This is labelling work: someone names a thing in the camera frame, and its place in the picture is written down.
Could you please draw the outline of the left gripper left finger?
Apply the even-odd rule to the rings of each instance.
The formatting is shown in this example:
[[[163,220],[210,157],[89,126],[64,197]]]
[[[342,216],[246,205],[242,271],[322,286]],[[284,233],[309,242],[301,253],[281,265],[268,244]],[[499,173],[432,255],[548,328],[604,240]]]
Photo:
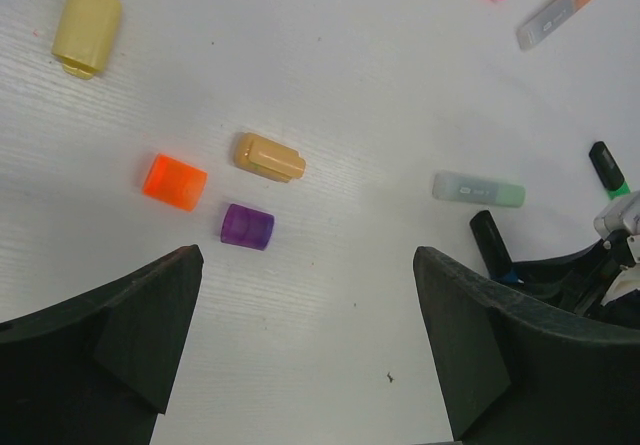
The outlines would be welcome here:
[[[202,281],[198,246],[1,325],[4,444],[148,444]]]

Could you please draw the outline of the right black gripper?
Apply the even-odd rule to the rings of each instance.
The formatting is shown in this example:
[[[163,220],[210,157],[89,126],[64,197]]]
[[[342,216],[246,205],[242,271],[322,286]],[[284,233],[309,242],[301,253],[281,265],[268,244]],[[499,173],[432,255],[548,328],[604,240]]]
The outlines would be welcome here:
[[[604,299],[623,272],[638,266],[629,239],[609,237],[571,255],[516,262],[514,271],[520,282],[512,287],[580,317],[603,323],[637,323],[637,290],[609,302]]]

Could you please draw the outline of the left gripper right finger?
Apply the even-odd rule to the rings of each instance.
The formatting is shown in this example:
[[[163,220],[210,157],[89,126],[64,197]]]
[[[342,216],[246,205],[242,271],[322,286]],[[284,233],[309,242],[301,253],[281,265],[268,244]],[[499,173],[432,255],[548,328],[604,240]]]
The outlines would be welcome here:
[[[417,249],[417,294],[463,444],[635,444],[639,334],[582,318]]]

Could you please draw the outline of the blue black highlighter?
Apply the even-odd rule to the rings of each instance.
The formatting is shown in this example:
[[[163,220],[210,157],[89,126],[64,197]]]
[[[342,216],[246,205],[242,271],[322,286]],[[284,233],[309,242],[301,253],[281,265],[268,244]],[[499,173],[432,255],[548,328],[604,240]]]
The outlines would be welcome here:
[[[522,284],[490,211],[478,212],[469,225],[490,278],[507,285]]]

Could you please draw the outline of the orange pen cap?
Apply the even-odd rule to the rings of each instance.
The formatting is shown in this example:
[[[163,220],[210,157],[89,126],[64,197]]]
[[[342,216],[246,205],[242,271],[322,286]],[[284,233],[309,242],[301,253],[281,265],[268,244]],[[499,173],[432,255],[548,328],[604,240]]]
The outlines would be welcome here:
[[[208,174],[165,154],[157,154],[142,186],[142,193],[191,212],[199,203]]]

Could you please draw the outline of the purple pen cap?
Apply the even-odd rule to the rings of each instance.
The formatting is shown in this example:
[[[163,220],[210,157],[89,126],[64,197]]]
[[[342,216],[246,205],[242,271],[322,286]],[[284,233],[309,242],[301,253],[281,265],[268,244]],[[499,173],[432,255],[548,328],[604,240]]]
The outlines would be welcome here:
[[[222,222],[222,243],[263,251],[267,248],[275,217],[238,204],[230,204]]]

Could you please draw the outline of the tan pen cap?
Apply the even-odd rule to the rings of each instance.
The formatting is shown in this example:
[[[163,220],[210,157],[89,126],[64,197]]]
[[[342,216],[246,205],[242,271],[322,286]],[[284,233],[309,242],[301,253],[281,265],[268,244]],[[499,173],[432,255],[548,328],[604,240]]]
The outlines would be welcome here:
[[[301,179],[306,161],[299,152],[255,133],[243,133],[233,152],[235,165],[273,181]]]

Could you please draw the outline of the yellow pen cap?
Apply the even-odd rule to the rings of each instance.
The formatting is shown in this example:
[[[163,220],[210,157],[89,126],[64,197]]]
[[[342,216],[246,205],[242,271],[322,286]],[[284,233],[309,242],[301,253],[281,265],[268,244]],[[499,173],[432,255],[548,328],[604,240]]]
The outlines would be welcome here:
[[[120,0],[66,0],[51,53],[62,69],[90,80],[106,67],[122,14]]]

